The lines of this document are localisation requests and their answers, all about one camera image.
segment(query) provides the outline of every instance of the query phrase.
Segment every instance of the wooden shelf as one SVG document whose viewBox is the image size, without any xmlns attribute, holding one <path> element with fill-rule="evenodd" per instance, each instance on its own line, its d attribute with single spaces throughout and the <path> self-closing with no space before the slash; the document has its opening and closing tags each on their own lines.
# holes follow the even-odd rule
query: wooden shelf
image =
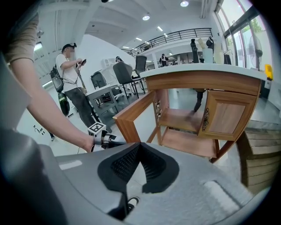
<svg viewBox="0 0 281 225">
<path fill-rule="evenodd" d="M 216 158 L 216 141 L 200 138 L 195 134 L 167 129 L 162 145 L 193 155 Z"/>
<path fill-rule="evenodd" d="M 198 132 L 202 118 L 203 112 L 167 108 L 159 120 L 159 125 Z"/>
</svg>

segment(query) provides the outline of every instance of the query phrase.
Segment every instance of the backpack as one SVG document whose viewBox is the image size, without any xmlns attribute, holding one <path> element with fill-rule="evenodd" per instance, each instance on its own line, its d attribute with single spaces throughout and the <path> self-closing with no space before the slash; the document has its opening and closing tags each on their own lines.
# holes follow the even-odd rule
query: backpack
<svg viewBox="0 0 281 225">
<path fill-rule="evenodd" d="M 51 76 L 52 82 L 54 84 L 54 87 L 56 88 L 56 91 L 58 93 L 61 93 L 62 90 L 63 90 L 64 84 L 63 84 L 63 81 L 62 81 L 62 78 L 61 78 L 60 74 L 58 73 L 57 65 L 55 65 L 53 67 L 53 69 L 51 70 L 50 76 Z"/>
</svg>

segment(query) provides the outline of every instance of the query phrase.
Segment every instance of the fluorescent light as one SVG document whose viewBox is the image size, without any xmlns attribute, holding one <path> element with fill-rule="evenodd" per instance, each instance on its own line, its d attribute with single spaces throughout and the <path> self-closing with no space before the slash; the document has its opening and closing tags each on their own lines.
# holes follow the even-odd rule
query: fluorescent light
<svg viewBox="0 0 281 225">
<path fill-rule="evenodd" d="M 150 19 L 150 16 L 149 15 L 146 15 L 146 16 L 144 16 L 143 18 L 142 18 L 143 20 L 149 20 Z"/>
<path fill-rule="evenodd" d="M 50 83 L 52 83 L 52 81 L 49 81 L 48 83 L 45 83 L 42 87 L 46 87 Z"/>
<path fill-rule="evenodd" d="M 36 50 L 38 50 L 38 49 L 40 49 L 40 48 L 42 48 L 42 43 L 41 43 L 41 42 L 38 42 L 38 43 L 35 45 L 35 47 L 34 47 L 34 51 L 36 51 Z"/>
<path fill-rule="evenodd" d="M 189 4 L 188 1 L 183 0 L 183 1 L 180 3 L 180 6 L 181 6 L 181 7 L 186 7 L 186 6 L 188 6 L 188 4 Z"/>
</svg>

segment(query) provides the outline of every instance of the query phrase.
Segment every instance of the railing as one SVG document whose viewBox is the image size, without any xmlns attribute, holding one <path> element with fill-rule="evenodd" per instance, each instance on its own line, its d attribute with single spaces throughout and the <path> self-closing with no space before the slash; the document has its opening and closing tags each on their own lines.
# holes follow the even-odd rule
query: railing
<svg viewBox="0 0 281 225">
<path fill-rule="evenodd" d="M 131 51 L 125 50 L 128 54 L 135 56 L 144 52 L 148 49 L 153 47 L 166 44 L 176 40 L 188 39 L 188 38 L 196 38 L 196 37 L 210 37 L 212 36 L 211 28 L 197 28 L 197 29 L 188 29 L 188 30 L 181 30 L 173 33 L 168 33 L 166 35 L 162 35 L 156 37 L 152 40 L 147 41 L 139 45 L 138 47 L 133 48 Z"/>
</svg>

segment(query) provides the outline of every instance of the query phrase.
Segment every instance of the ornate metal handle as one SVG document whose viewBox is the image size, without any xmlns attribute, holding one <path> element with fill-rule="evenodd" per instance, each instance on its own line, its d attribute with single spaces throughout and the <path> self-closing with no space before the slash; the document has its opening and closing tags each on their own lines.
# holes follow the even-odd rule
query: ornate metal handle
<svg viewBox="0 0 281 225">
<path fill-rule="evenodd" d="M 208 118 L 209 118 L 209 109 L 206 108 L 205 114 L 204 114 L 204 121 L 203 121 L 203 126 L 202 126 L 202 131 L 205 131 L 207 128 L 208 123 Z"/>
</svg>

